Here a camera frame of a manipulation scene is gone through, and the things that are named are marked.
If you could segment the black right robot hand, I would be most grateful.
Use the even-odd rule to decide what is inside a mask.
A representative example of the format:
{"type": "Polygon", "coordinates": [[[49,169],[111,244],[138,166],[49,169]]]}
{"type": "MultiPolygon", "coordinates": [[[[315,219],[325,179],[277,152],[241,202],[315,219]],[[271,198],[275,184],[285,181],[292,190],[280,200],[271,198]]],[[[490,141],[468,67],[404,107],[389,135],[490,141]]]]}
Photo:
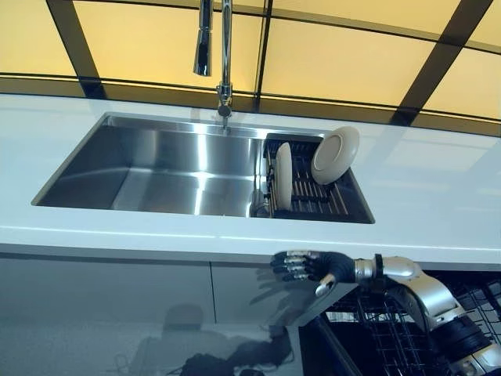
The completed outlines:
{"type": "Polygon", "coordinates": [[[310,280],[320,297],[338,283],[355,282],[355,260],[340,252],[295,250],[273,255],[270,266],[284,282],[310,280]]]}

